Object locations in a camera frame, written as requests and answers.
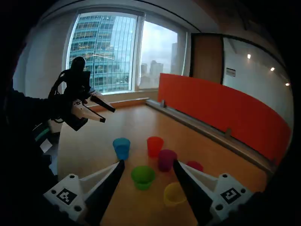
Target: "green cup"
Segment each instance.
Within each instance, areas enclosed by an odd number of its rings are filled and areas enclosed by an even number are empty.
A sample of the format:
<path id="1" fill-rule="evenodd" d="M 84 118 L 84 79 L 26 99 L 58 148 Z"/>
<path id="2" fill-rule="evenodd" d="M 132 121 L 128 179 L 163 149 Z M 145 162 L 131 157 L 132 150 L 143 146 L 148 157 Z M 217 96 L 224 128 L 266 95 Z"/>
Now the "green cup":
<path id="1" fill-rule="evenodd" d="M 147 190 L 155 179 L 155 172 L 148 166 L 137 166 L 132 170 L 132 179 L 136 188 L 139 190 Z"/>

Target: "red cup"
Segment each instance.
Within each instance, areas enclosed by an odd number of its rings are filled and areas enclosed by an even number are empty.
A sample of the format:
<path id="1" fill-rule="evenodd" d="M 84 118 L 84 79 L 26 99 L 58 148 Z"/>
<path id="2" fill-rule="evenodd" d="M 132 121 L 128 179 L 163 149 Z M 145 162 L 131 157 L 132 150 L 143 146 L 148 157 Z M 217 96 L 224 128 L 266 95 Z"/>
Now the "red cup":
<path id="1" fill-rule="evenodd" d="M 186 165 L 203 172 L 203 166 L 196 161 L 188 161 Z"/>
<path id="2" fill-rule="evenodd" d="M 178 155 L 172 150 L 162 150 L 158 154 L 158 168 L 161 172 L 169 172 L 173 166 L 173 160 L 177 159 Z"/>
<path id="3" fill-rule="evenodd" d="M 163 147 L 164 141 L 160 137 L 149 137 L 147 139 L 147 152 L 149 157 L 157 157 Z"/>

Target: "windowsill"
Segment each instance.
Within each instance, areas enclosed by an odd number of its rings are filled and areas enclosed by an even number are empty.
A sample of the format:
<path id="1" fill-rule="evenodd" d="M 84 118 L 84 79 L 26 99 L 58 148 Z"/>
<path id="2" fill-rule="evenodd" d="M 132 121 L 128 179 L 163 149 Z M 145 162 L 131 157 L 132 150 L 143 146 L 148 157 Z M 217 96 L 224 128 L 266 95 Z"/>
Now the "windowsill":
<path id="1" fill-rule="evenodd" d="M 139 91 L 131 91 L 131 90 L 124 90 L 118 92 L 109 92 L 109 93 L 102 93 L 105 96 L 106 101 L 109 103 L 111 102 L 118 102 L 118 101 L 127 101 L 132 99 L 141 99 L 141 98 L 150 98 L 153 100 L 158 99 L 158 90 L 139 90 Z M 88 100 L 86 104 L 87 107 L 92 107 L 97 105 L 96 103 Z"/>
<path id="2" fill-rule="evenodd" d="M 141 93 L 141 92 L 157 92 L 157 91 L 158 91 L 158 89 L 139 90 L 139 91 L 123 90 L 123 91 L 116 91 L 116 92 L 102 93 L 102 95 L 103 95 L 103 96 L 106 96 L 106 95 L 114 95 L 114 94 L 122 94 L 122 93 Z"/>

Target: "building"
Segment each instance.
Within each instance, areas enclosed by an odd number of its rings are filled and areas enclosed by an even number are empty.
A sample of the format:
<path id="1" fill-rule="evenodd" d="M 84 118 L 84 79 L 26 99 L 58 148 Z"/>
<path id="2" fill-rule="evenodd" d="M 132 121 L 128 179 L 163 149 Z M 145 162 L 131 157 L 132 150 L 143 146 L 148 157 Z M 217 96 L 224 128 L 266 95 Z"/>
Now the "building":
<path id="1" fill-rule="evenodd" d="M 171 61 L 171 67 L 170 67 L 170 73 L 171 74 L 178 74 L 178 59 L 177 59 L 177 50 L 178 50 L 178 43 L 172 44 L 172 61 Z"/>
<path id="2" fill-rule="evenodd" d="M 147 64 L 141 64 L 141 77 L 147 75 Z"/>
<path id="3" fill-rule="evenodd" d="M 157 63 L 155 60 L 152 60 L 150 63 L 149 76 L 151 78 L 158 78 L 160 73 L 163 72 L 163 64 Z"/>
<path id="4" fill-rule="evenodd" d="M 69 67 L 75 57 L 84 57 L 85 70 L 91 72 L 90 85 L 96 90 L 131 89 L 135 23 L 130 17 L 81 14 L 72 37 Z"/>

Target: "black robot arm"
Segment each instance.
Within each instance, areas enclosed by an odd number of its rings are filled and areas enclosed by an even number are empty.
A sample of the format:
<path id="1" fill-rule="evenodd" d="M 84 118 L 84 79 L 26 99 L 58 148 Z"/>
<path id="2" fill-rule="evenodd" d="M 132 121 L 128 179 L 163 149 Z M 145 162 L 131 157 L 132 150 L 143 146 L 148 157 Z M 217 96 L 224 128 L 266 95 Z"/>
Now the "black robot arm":
<path id="1" fill-rule="evenodd" d="M 72 61 L 71 68 L 60 73 L 48 96 L 49 99 L 61 96 L 58 87 L 62 82 L 66 82 L 63 94 L 66 109 L 51 119 L 57 123 L 66 122 L 76 131 L 86 124 L 88 119 L 105 122 L 104 117 L 85 106 L 84 103 L 88 98 L 109 111 L 115 112 L 115 108 L 90 86 L 90 72 L 84 71 L 84 67 L 85 59 L 80 56 L 76 57 Z"/>

